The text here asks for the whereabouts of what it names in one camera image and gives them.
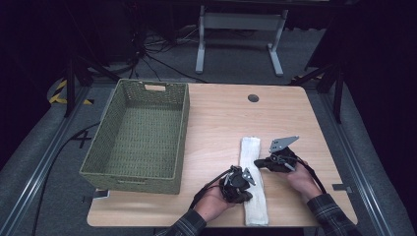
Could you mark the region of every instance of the folded cloth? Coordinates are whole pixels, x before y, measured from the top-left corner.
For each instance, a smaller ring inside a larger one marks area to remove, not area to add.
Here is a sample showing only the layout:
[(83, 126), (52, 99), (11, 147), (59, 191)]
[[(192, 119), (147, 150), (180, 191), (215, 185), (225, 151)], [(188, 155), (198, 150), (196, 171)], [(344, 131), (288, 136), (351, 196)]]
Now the folded cloth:
[(240, 150), (240, 166), (243, 170), (249, 169), (256, 183), (251, 185), (247, 191), (253, 197), (244, 203), (245, 208), (245, 224), (247, 226), (268, 226), (267, 201), (264, 193), (264, 182), (261, 172), (254, 164), (261, 153), (261, 140), (256, 137), (244, 137), (242, 139)]

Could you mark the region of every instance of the sleeve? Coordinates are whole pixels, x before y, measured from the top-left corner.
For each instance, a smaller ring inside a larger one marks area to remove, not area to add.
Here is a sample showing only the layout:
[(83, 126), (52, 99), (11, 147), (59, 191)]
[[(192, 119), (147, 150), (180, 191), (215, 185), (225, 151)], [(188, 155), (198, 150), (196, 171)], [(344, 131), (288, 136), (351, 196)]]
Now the sleeve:
[(317, 196), (307, 206), (327, 236), (362, 235), (329, 194)]
[(171, 227), (158, 232), (155, 236), (197, 236), (205, 229), (207, 223), (193, 209), (189, 209)]

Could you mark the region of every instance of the wicker basket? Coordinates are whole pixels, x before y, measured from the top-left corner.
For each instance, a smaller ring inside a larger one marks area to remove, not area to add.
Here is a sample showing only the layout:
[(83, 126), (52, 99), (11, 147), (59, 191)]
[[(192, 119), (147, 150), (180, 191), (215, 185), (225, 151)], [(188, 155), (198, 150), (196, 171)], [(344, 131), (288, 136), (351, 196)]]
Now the wicker basket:
[(80, 174), (98, 189), (179, 194), (189, 110), (187, 84), (120, 80)]

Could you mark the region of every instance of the human hand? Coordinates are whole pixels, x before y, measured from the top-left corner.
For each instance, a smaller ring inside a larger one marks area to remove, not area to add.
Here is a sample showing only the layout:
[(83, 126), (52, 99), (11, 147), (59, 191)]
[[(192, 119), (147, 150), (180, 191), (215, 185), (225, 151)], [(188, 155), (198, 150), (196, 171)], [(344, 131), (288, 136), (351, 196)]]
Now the human hand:
[(289, 173), (276, 172), (276, 174), (285, 178), (292, 188), (300, 192), (305, 203), (322, 194), (322, 191), (317, 187), (309, 171), (298, 162), (295, 165), (295, 171)]
[(218, 187), (219, 180), (214, 182), (194, 207), (194, 210), (206, 221), (218, 218), (225, 210), (234, 207), (235, 204), (228, 203), (221, 194)]

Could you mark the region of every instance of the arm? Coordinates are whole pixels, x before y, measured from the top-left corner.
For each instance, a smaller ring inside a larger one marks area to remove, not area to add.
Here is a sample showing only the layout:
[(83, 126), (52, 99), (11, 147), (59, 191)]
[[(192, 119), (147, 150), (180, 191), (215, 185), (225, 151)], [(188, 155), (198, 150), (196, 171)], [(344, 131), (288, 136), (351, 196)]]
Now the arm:
[(322, 194), (312, 176), (300, 163), (290, 173), (276, 173), (300, 192), (303, 201), (328, 236), (361, 235), (329, 194)]
[(156, 236), (197, 236), (205, 229), (208, 222), (218, 218), (225, 210), (234, 207), (224, 200), (218, 181), (211, 185), (194, 209), (189, 209), (171, 227)]

